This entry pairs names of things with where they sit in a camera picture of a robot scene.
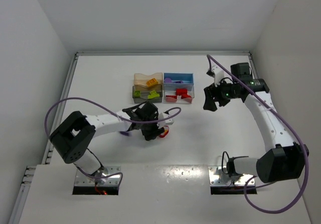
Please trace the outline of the red half round lego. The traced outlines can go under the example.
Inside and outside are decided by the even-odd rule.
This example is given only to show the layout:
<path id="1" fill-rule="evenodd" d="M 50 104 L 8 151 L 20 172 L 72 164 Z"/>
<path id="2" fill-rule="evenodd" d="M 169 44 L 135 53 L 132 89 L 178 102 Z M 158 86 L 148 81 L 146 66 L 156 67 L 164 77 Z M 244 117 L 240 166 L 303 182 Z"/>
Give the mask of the red half round lego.
<path id="1" fill-rule="evenodd" d="M 186 102 L 189 102 L 189 103 L 191 103 L 193 101 L 193 98 L 191 96 L 187 95 L 187 94 L 181 95 L 181 99 L 186 101 Z"/>

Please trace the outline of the green rectangular lego brick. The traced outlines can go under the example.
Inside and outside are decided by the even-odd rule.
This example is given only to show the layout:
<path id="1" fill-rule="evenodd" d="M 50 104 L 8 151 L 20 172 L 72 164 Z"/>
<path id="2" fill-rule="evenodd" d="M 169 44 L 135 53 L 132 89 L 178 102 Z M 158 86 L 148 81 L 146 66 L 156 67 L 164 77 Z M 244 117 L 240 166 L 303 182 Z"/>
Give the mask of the green rectangular lego brick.
<path id="1" fill-rule="evenodd" d="M 154 99 L 160 97 L 160 94 L 156 90 L 152 90 L 149 92 L 147 99 Z"/>

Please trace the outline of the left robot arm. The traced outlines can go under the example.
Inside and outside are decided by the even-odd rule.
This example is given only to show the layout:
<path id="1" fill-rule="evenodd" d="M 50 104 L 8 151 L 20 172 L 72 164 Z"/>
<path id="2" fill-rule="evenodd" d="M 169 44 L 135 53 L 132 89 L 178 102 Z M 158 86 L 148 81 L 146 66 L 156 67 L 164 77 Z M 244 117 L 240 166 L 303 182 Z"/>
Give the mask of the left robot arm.
<path id="1" fill-rule="evenodd" d="M 165 132 L 169 114 L 159 113 L 150 102 L 124 108 L 116 115 L 84 115 L 72 112 L 50 135 L 49 140 L 66 164 L 74 164 L 84 175 L 93 179 L 107 177 L 104 166 L 88 150 L 92 139 L 114 132 L 128 133 L 140 130 L 146 141 L 154 140 Z"/>

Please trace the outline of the purple half round lego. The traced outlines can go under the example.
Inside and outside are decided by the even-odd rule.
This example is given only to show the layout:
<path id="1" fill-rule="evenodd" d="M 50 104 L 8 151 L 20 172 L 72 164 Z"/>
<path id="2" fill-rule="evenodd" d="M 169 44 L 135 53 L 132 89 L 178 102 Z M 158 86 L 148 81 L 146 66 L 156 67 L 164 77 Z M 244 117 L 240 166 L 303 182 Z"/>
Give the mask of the purple half round lego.
<path id="1" fill-rule="evenodd" d="M 121 135 L 124 135 L 124 136 L 131 136 L 131 133 L 130 132 L 119 132 Z"/>

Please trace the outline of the red lego brick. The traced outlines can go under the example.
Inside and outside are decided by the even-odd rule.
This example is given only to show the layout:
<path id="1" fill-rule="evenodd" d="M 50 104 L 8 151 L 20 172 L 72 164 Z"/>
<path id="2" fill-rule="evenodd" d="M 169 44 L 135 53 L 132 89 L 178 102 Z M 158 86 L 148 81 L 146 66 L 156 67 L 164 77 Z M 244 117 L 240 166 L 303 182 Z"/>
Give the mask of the red lego brick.
<path id="1" fill-rule="evenodd" d="M 170 103 L 177 102 L 177 96 L 167 95 L 165 96 L 165 101 Z"/>

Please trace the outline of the multicolour lego stack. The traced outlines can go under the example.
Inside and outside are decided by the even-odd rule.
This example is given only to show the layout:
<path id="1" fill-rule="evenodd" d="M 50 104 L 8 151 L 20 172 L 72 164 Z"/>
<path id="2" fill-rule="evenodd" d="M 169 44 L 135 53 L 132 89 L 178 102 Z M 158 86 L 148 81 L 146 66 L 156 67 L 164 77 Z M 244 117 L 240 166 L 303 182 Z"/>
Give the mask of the multicolour lego stack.
<path id="1" fill-rule="evenodd" d="M 168 135 L 169 130 L 170 130 L 169 126 L 164 126 L 164 132 L 162 134 L 160 134 L 159 137 L 165 138 Z"/>

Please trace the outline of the yellow lego piece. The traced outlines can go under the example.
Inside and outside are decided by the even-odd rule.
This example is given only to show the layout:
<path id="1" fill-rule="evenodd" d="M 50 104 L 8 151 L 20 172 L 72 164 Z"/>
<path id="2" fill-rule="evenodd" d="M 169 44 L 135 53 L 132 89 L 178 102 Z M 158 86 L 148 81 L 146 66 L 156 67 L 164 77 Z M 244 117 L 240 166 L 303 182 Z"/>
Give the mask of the yellow lego piece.
<path id="1" fill-rule="evenodd" d="M 156 78 L 151 78 L 146 82 L 147 87 L 152 87 L 158 85 L 158 80 Z"/>

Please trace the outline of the red lego piece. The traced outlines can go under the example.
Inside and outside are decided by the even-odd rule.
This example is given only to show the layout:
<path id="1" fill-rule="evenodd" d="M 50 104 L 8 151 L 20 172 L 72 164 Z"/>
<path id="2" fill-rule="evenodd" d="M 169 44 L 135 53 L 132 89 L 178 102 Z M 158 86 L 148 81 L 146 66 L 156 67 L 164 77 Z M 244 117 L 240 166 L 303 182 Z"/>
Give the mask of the red lego piece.
<path id="1" fill-rule="evenodd" d="M 186 88 L 177 88 L 176 89 L 176 95 L 184 95 L 188 94 L 188 90 Z"/>

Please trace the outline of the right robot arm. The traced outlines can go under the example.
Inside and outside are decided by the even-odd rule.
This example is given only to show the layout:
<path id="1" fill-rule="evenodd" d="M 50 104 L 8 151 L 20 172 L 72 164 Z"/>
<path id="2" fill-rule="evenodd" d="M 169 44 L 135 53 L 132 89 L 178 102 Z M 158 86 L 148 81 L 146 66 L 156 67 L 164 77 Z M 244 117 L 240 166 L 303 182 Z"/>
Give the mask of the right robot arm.
<path id="1" fill-rule="evenodd" d="M 237 63 L 230 69 L 236 79 L 228 83 L 218 65 L 209 65 L 207 75 L 214 79 L 214 83 L 204 89 L 203 109 L 216 111 L 232 99 L 241 99 L 259 128 L 266 152 L 260 158 L 229 158 L 226 164 L 227 175 L 250 174 L 257 176 L 263 183 L 297 179 L 305 166 L 303 151 L 277 118 L 265 80 L 254 78 L 248 63 Z"/>

